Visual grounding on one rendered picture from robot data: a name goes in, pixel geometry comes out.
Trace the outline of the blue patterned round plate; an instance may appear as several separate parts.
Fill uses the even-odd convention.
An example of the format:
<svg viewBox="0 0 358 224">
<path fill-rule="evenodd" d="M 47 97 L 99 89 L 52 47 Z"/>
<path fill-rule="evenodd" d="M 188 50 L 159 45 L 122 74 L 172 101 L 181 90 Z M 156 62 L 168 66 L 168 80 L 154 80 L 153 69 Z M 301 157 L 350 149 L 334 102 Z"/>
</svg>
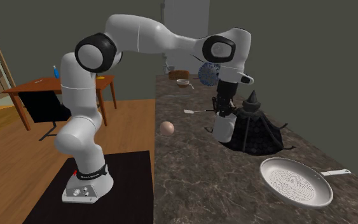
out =
<svg viewBox="0 0 358 224">
<path fill-rule="evenodd" d="M 205 62 L 198 70 L 198 78 L 203 85 L 215 86 L 219 81 L 219 71 L 221 66 L 210 62 Z"/>
</svg>

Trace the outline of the white cup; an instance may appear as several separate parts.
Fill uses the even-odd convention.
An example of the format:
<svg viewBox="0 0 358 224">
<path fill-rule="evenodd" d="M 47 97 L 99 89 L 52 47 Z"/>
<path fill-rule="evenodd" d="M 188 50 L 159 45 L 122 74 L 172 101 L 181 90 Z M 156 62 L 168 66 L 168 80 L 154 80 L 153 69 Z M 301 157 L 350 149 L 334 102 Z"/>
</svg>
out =
<svg viewBox="0 0 358 224">
<path fill-rule="evenodd" d="M 235 129 L 235 122 L 237 117 L 234 114 L 222 117 L 219 112 L 216 113 L 216 119 L 212 130 L 212 135 L 215 140 L 221 143 L 228 143 L 231 141 L 233 131 Z"/>
</svg>

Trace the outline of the small bowl with spoon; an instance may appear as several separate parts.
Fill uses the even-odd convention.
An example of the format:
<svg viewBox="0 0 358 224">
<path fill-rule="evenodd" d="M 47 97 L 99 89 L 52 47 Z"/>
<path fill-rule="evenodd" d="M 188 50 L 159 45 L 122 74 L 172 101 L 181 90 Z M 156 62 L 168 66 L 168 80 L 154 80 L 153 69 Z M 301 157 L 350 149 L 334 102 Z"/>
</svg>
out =
<svg viewBox="0 0 358 224">
<path fill-rule="evenodd" d="M 190 83 L 188 79 L 178 79 L 176 80 L 176 84 L 179 88 L 191 87 L 192 89 L 194 89 L 194 86 Z"/>
</svg>

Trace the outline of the brown woven basket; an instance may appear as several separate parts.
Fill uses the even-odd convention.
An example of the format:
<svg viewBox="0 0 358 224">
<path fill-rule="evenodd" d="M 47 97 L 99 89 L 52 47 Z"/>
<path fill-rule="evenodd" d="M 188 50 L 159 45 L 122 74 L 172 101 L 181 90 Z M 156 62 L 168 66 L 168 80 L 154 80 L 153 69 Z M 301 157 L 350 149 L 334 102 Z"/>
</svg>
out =
<svg viewBox="0 0 358 224">
<path fill-rule="evenodd" d="M 168 73 L 169 80 L 189 79 L 189 72 L 185 70 L 174 70 Z"/>
</svg>

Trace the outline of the black cone-shaped lantern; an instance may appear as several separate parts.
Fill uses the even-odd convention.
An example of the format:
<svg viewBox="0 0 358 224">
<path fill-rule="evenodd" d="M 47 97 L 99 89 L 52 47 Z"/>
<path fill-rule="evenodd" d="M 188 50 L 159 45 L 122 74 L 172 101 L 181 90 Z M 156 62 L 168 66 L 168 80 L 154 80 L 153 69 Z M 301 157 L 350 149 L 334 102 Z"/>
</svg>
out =
<svg viewBox="0 0 358 224">
<path fill-rule="evenodd" d="M 285 147 L 280 131 L 286 126 L 278 127 L 260 110 L 256 92 L 242 102 L 241 108 L 236 108 L 233 114 L 236 121 L 231 140 L 222 145 L 233 150 L 254 156 L 273 155 L 282 150 L 294 149 Z"/>
</svg>

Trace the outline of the pale brown egg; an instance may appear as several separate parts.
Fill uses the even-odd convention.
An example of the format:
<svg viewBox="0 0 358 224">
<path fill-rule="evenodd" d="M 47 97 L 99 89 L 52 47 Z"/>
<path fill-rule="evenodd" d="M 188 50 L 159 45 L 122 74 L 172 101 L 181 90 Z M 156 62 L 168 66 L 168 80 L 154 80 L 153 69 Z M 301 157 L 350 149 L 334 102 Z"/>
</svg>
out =
<svg viewBox="0 0 358 224">
<path fill-rule="evenodd" d="M 174 125 L 168 121 L 162 122 L 160 124 L 160 133 L 165 136 L 170 136 L 174 133 Z"/>
</svg>

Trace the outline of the white frying pan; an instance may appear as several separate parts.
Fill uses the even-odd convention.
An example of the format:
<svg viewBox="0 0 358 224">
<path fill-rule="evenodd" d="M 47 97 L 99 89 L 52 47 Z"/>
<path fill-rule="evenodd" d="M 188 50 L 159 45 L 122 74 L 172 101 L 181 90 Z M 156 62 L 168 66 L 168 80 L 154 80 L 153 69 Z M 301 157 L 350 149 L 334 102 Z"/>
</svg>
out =
<svg viewBox="0 0 358 224">
<path fill-rule="evenodd" d="M 327 176 L 350 174 L 348 169 L 317 172 L 288 158 L 272 157 L 259 166 L 261 177 L 282 201 L 305 209 L 321 209 L 333 201 L 333 190 Z"/>
</svg>

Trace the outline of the dark robot stand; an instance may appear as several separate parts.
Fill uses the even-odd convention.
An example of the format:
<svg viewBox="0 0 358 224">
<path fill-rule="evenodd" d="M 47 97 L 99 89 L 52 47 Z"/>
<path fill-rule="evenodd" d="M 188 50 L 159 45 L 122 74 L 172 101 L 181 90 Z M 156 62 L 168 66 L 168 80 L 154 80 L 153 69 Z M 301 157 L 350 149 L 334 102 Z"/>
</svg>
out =
<svg viewBox="0 0 358 224">
<path fill-rule="evenodd" d="M 62 202 L 76 169 L 68 158 L 23 224 L 153 224 L 153 184 L 148 151 L 105 156 L 114 179 L 111 191 L 93 204 Z"/>
</svg>

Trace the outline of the black chair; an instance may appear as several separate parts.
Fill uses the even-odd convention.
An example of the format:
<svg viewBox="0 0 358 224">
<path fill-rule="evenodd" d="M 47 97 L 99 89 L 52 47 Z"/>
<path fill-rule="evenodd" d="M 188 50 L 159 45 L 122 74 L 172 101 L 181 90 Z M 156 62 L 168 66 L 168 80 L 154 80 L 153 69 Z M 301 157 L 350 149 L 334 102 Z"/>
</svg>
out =
<svg viewBox="0 0 358 224">
<path fill-rule="evenodd" d="M 56 122 L 65 122 L 71 117 L 70 109 L 59 101 L 52 90 L 19 92 L 18 95 L 34 123 L 52 122 L 53 124 L 53 127 L 39 141 L 46 137 L 56 136 L 56 134 L 52 134 L 52 131 L 57 127 Z"/>
</svg>

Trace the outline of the wooden desk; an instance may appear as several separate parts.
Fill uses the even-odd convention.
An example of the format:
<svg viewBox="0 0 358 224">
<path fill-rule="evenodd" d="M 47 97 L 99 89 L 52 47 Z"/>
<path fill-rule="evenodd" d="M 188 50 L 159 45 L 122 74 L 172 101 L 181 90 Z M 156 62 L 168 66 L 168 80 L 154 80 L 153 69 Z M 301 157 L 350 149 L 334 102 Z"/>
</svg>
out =
<svg viewBox="0 0 358 224">
<path fill-rule="evenodd" d="M 106 108 L 104 104 L 104 98 L 102 91 L 110 86 L 111 95 L 113 97 L 114 108 L 117 108 L 116 96 L 114 91 L 114 76 L 113 75 L 102 75 L 102 78 L 98 76 L 95 81 L 96 86 L 96 95 L 98 98 L 100 110 L 103 117 L 104 125 L 107 126 L 107 117 L 106 117 Z M 61 86 L 60 80 L 53 77 L 39 78 L 34 81 L 30 81 L 24 83 L 23 85 L 19 85 L 17 87 L 10 88 L 8 90 L 3 91 L 10 96 L 13 105 L 16 108 L 16 111 L 24 124 L 24 127 L 27 131 L 31 130 L 27 117 L 24 113 L 24 109 L 22 103 L 20 102 L 20 98 L 18 96 L 19 92 L 40 92 L 40 91 L 54 91 L 56 94 L 61 94 Z"/>
</svg>

